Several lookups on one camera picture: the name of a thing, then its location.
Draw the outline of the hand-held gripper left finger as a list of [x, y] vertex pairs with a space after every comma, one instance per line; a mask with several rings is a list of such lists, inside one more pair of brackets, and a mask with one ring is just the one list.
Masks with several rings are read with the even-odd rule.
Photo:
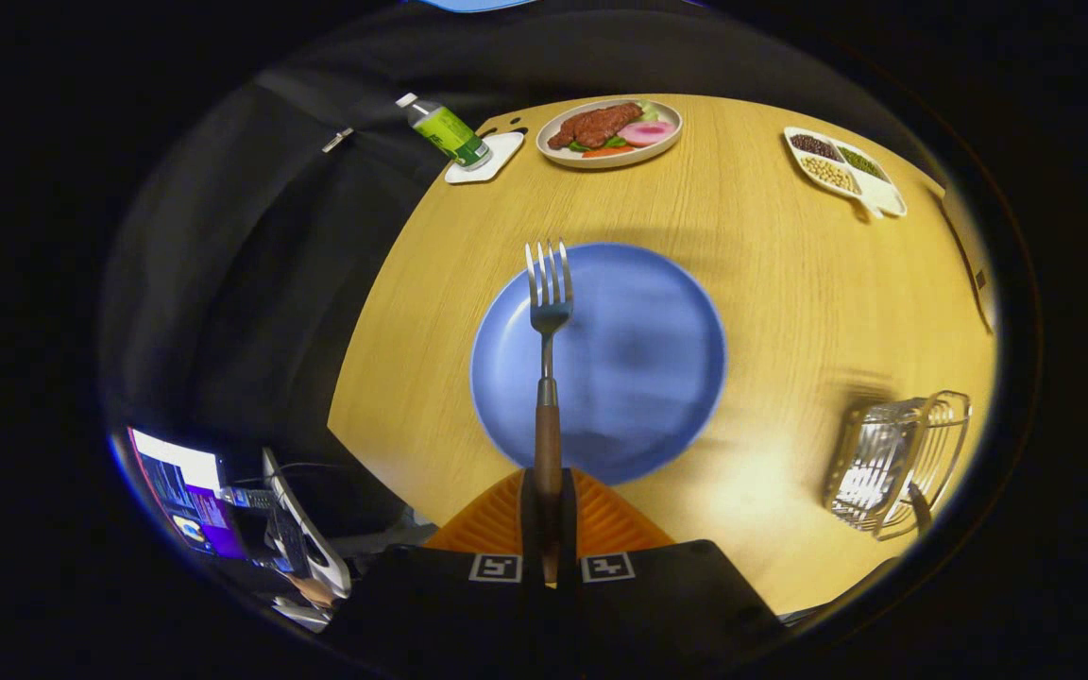
[[547, 676], [551, 594], [536, 529], [533, 472], [519, 470], [454, 517], [505, 509], [509, 552], [393, 545], [337, 607], [324, 644], [384, 676]]

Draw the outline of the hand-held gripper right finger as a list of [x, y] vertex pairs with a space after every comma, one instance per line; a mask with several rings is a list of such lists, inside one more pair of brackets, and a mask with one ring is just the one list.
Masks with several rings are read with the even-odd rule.
[[582, 470], [562, 483], [549, 611], [562, 676], [730, 676], [786, 644], [716, 543], [673, 541]]

